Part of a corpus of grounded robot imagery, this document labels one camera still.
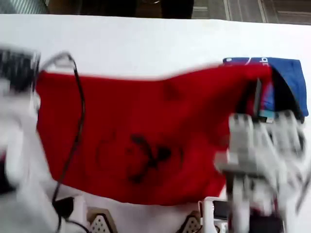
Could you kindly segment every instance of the wire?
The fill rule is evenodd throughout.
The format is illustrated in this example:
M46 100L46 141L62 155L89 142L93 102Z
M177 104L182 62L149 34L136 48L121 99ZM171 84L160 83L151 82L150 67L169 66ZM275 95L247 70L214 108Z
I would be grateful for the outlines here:
M85 226L83 226L81 223L79 223L79 222L76 222L76 221L73 221L73 220L69 220L69 219L66 219L66 222L75 224L75 225L81 227L86 233L90 233L89 230Z
M76 80L76 83L77 83L77 86L78 86L78 89L79 89L79 94L80 94L80 99L81 99L81 116L80 116L80 120L79 120L79 124L78 124L77 134L76 134L76 136L74 138L74 141L73 141L72 147L70 149L68 158L65 161L62 174L61 174L59 180L57 181L57 185L56 185L56 188L55 188L54 193L53 193L53 197L52 197L52 205L53 206L54 206L54 204L56 202L57 195L58 195L59 189L60 189L60 185L62 184L62 182L63 182L63 180L65 178L66 172L68 171L70 163L71 163L71 161L73 159L73 156L74 156L74 154L75 154L75 152L76 152L76 150L77 150L77 148L79 146L79 143L80 143L80 140L81 140L81 135L82 135L82 129L83 129L83 125L84 125L84 120L85 120L85 111L86 111L85 97L84 97L83 88L82 88L80 77L79 77L78 70L77 70L77 64L76 64L76 62L74 61L74 59L72 58L72 56L69 53L62 52L60 54L55 55L51 59L49 59L41 67L41 70L39 71L39 74L42 71L46 70L49 66L51 66L53 64L56 65L56 62L58 62L59 60L62 60L64 58L68 58L68 60L73 65L74 77L75 77L75 80ZM82 224L80 224L78 222L75 222L73 220L68 220L68 219L65 219L65 221L69 222L69 223L72 223L72 224L76 224L76 225L80 226L81 228L83 228L85 230L85 232L89 233L87 228L85 226L83 226ZM61 226L61 216L59 215L58 227L57 227L56 233L58 233L60 231L60 226Z

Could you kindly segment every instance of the white table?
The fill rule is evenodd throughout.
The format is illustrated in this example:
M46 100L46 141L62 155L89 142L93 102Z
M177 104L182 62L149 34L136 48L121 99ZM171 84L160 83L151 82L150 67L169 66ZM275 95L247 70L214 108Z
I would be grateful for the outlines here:
M311 89L311 27L221 20L91 16L0 15L0 44L38 50L41 60L68 50L80 73L158 79L225 57L299 59ZM307 95L310 107L311 97ZM311 119L304 129L311 142ZM64 187L62 193L77 192ZM173 233L194 207L142 206L86 195L90 206L110 210L119 233ZM297 232L311 228L311 191Z

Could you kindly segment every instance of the blue towel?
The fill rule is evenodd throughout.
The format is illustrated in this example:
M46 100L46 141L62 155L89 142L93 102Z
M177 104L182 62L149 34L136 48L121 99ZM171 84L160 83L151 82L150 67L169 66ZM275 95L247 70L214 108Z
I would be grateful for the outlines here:
M284 78L287 85L290 87L293 95L299 103L303 115L306 117L307 109L307 91L306 82L302 73L302 68L299 60L283 59L274 57L232 57L224 58L225 64L230 63L261 63L263 66L271 65ZM274 111L274 94L273 87L268 87L266 96L264 97L264 108L266 110Z

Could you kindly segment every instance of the folded cloth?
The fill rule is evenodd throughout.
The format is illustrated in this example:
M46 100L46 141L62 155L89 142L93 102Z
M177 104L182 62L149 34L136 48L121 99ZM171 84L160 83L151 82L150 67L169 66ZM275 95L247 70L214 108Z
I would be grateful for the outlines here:
M252 64L260 63L264 66L271 65L274 67L284 78L287 85L290 87L303 115L308 116L307 109L307 91L306 82L302 73L302 68L299 60L283 59L274 57L231 57L224 58L225 64ZM274 92L273 87L268 87L269 90L264 98L264 107L266 110L274 110Z
M250 83L260 79L264 89L271 74L270 67L249 65L159 81L81 76L85 123L64 184L138 204L218 196L225 180L213 159L227 148L229 115ZM79 91L74 76L54 73L43 73L36 90L41 97L37 129L58 180L77 133Z

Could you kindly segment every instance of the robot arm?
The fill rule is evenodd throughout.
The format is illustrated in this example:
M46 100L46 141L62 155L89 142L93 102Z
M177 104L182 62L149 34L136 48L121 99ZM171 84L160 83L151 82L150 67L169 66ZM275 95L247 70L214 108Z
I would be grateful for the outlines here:
M226 176L235 233L294 233L294 194L308 180L302 164L308 161L305 139L291 111L276 113L271 124L253 122L249 115L229 119L230 143L226 154L215 158L215 167Z

